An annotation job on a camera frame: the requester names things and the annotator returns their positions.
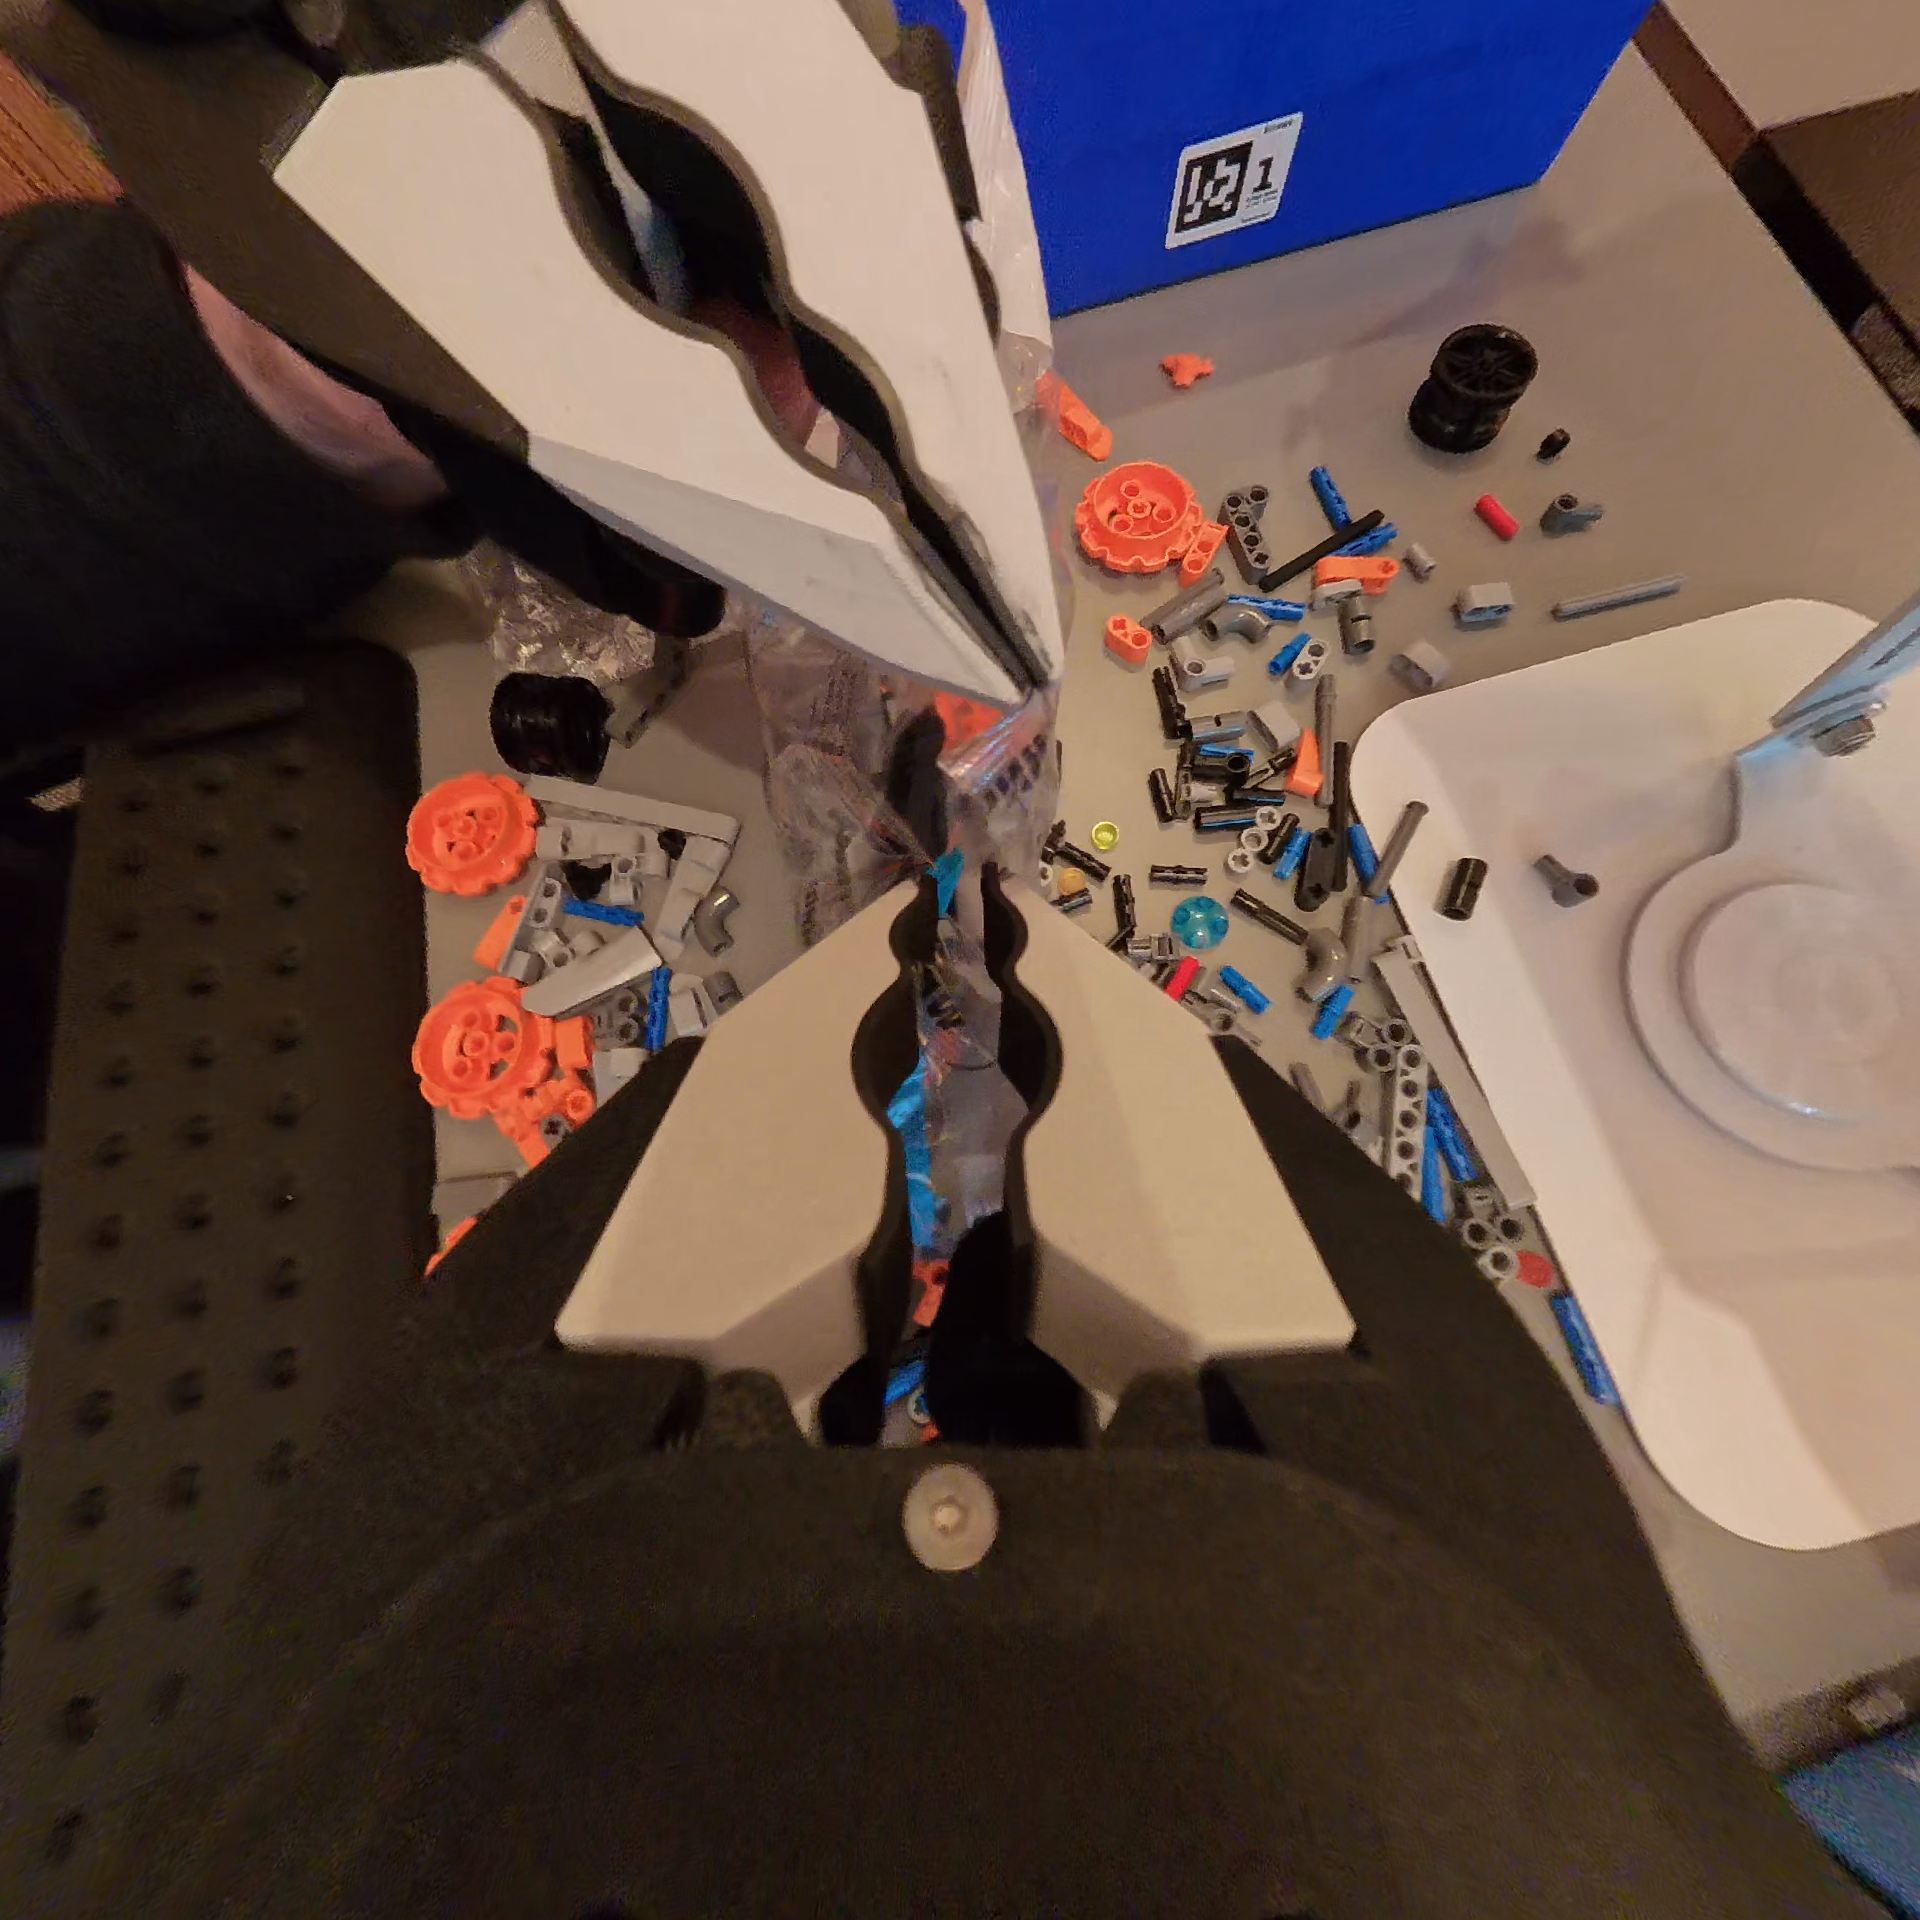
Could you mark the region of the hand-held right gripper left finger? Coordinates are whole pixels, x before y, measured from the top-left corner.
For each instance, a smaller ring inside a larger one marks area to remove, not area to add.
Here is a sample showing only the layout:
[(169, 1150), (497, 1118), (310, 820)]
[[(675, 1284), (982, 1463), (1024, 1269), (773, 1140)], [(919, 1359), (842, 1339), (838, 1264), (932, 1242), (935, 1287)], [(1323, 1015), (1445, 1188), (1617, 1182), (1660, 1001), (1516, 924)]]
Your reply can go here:
[(890, 1104), (923, 1057), (939, 882), (891, 890), (687, 1048), (555, 1334), (577, 1352), (782, 1386), (808, 1438), (869, 1441), (914, 1236)]

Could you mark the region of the pile of small building pieces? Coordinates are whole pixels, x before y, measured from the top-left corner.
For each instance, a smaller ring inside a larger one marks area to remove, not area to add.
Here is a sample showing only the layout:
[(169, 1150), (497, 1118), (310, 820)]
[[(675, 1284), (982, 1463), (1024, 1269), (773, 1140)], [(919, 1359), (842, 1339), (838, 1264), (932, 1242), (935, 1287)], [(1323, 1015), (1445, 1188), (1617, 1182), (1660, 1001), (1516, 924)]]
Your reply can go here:
[[(755, 608), (733, 608), (718, 634), (723, 645), (740, 651), (745, 675)], [(712, 651), (711, 642), (655, 639), (650, 669), (599, 685), (611, 702), (611, 744), (626, 747), (641, 734), (653, 699), (674, 696), (685, 662)], [(1188, 897), (1211, 897), (1213, 869), (1220, 869), (1220, 885), (1246, 890), (1247, 875), (1268, 866), (1284, 885), (1302, 885), (1300, 913), (1311, 913), (1340, 887), (1371, 895), (1377, 860), (1348, 805), (1344, 744), (1304, 729), (1284, 704), (1243, 712), (1232, 702), (1211, 714), (1216, 696), (1188, 680), (1192, 669), (1204, 669), (1204, 680), (1232, 677), (1232, 660), (1208, 658), (1198, 637), (1173, 639), (1173, 660), (1156, 662), (1150, 677), (1170, 744), (1165, 763), (1150, 769), (1146, 790), (1159, 822), (1211, 837), (1219, 852), (1186, 866), (1150, 852), (1146, 869), (1111, 876), (1116, 822), (1091, 822), (1084, 836), (1053, 825), (1037, 887), (1067, 915), (1112, 887), (1117, 955), (1141, 964), (1146, 980), (1194, 996), (1204, 1020), (1231, 1033), (1235, 1021), (1259, 1015), (1268, 996), (1235, 971), (1208, 987), (1204, 952), (1171, 937), (1171, 909)], [(529, 1165), (538, 1165), (553, 1140), (611, 1098), (619, 1068), (638, 1066), (728, 1006), (729, 977), (703, 974), (691, 961), (729, 949), (729, 933), (707, 920), (729, 912), (725, 876), (740, 825), (729, 810), (637, 799), (603, 779), (587, 786), (509, 777), (538, 805), (536, 854), (517, 882), (476, 897), (493, 901), (498, 913), (470, 971), (474, 980), (519, 983), (524, 1005), (558, 1025), (558, 1066), (510, 1109), (458, 1122), (498, 1127)], [(1235, 906), (1211, 898), (1227, 909), (1231, 924), (1247, 913), (1277, 937), (1300, 935), (1259, 898), (1237, 895)]]

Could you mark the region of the clear bag of building pieces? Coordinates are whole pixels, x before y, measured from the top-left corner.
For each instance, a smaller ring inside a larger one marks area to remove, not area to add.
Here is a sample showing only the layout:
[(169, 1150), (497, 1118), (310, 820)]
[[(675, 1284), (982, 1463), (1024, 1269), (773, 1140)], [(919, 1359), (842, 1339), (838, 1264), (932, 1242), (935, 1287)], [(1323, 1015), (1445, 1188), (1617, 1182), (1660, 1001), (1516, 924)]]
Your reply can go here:
[(939, 924), (914, 964), (917, 1057), (884, 1093), (901, 1150), (909, 1308), (884, 1381), (939, 1330), (954, 1259), (1002, 1228), (1020, 1101), (998, 1064), (1002, 995), (989, 972), (982, 875), (1033, 876), (1064, 783), (1064, 683), (992, 707), (846, 648), (799, 616), (755, 608), (747, 683), (763, 799), (816, 949), (898, 885), (932, 880)]

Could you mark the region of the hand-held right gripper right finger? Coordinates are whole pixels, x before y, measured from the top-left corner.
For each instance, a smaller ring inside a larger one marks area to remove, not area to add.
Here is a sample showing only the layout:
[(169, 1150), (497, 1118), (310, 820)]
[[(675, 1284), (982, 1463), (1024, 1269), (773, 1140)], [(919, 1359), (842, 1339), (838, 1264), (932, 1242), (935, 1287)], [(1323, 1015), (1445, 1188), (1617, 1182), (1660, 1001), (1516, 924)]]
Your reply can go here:
[(1141, 1381), (1223, 1360), (1321, 1360), (1356, 1322), (1213, 1036), (1024, 876), (982, 872), (1009, 1138), (1014, 1339), (1097, 1429)]

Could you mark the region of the crumpled plastic scrap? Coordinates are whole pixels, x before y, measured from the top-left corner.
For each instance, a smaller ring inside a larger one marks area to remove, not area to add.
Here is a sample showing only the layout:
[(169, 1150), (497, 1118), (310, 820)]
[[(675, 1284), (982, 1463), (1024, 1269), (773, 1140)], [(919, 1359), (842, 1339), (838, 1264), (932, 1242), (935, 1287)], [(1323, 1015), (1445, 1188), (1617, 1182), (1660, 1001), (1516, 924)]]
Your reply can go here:
[(590, 604), (493, 540), (470, 551), (458, 573), (492, 620), (488, 651), (501, 671), (616, 685), (655, 662), (653, 632)]

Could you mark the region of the blue plastic bin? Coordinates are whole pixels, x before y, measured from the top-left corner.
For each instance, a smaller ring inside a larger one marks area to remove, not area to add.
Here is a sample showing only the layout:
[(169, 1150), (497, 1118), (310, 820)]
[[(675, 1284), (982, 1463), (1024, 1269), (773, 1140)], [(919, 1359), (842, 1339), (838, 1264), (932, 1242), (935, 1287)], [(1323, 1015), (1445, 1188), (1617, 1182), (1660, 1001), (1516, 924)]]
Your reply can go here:
[(1649, 6), (987, 6), (1052, 315), (1531, 187)]

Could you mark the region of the person's left forearm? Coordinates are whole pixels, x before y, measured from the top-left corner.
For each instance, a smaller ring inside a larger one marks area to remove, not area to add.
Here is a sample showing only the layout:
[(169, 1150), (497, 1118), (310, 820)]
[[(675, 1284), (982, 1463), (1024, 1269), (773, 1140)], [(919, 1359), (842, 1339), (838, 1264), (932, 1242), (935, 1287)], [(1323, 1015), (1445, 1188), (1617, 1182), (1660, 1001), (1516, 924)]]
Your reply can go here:
[(291, 445), (210, 346), (183, 270), (129, 203), (5, 216), (5, 757), (96, 731), (474, 540), (450, 494), (400, 516)]

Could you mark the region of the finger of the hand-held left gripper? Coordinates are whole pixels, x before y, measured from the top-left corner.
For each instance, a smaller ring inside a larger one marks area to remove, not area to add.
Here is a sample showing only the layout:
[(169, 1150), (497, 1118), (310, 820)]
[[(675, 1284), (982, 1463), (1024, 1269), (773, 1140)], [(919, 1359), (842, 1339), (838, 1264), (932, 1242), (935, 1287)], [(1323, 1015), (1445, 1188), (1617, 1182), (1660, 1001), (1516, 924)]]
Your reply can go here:
[(851, 429), (923, 581), (973, 632), (925, 680), (1053, 680), (1043, 516), (933, 117), (842, 6), (558, 6), (604, 125), (661, 201), (698, 149), (755, 210), (768, 302)]
[(928, 685), (1043, 687), (1043, 523), (960, 243), (914, 238), (901, 286), (831, 275), (875, 356), (795, 320), (853, 370), (842, 423), (876, 401), (881, 483), (812, 459), (745, 349), (630, 286), (540, 103), (487, 60), (336, 83), (275, 184), (611, 532)]

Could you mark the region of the black perforated edge pad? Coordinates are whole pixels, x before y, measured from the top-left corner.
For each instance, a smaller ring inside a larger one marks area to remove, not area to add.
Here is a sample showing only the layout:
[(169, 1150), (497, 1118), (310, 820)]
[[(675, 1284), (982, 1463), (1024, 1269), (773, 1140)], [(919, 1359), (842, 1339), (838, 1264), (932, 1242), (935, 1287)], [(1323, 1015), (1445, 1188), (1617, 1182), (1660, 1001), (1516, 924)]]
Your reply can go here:
[(5, 1614), (5, 1916), (99, 1916), (428, 1249), (414, 671), (299, 648), (91, 750)]

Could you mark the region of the white book stand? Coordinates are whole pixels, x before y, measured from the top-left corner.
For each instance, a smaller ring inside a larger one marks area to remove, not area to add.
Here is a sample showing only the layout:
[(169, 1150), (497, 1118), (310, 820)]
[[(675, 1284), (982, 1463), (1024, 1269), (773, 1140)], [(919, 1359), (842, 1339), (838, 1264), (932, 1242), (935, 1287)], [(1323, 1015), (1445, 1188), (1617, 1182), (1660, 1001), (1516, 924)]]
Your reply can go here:
[(1429, 807), (1397, 903), (1649, 1458), (1780, 1550), (1915, 1524), (1915, 620), (1868, 634), (1723, 612), (1405, 702), (1353, 763), (1369, 827)]

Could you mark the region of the wooden panel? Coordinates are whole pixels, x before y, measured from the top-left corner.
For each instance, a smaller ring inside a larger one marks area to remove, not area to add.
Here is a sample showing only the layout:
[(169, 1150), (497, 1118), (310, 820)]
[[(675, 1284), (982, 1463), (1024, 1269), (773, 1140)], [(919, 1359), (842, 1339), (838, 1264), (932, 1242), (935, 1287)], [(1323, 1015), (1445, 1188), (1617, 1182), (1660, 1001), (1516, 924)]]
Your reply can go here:
[(42, 201), (110, 203), (118, 196), (89, 135), (3, 56), (3, 216)]

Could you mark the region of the black wheel hub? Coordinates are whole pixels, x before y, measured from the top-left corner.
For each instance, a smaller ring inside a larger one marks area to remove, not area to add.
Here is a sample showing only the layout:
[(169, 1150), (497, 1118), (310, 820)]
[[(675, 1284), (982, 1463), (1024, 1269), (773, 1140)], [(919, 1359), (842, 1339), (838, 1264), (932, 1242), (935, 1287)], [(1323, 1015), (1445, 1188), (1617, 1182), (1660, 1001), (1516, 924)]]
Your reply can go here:
[(1407, 408), (1407, 428), (1432, 451), (1475, 454), (1500, 437), (1537, 369), (1537, 349), (1517, 329), (1453, 329)]

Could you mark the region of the person's left hand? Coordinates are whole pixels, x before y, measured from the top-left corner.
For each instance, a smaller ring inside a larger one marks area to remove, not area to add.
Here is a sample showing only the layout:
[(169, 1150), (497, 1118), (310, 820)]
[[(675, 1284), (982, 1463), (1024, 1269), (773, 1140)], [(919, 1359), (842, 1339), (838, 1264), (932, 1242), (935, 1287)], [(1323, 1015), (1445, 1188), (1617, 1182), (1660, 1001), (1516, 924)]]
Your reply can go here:
[(194, 315), (228, 375), (275, 429), (351, 491), (400, 516), (448, 496), (448, 482), (373, 397), (323, 370), (196, 270), (183, 270)]

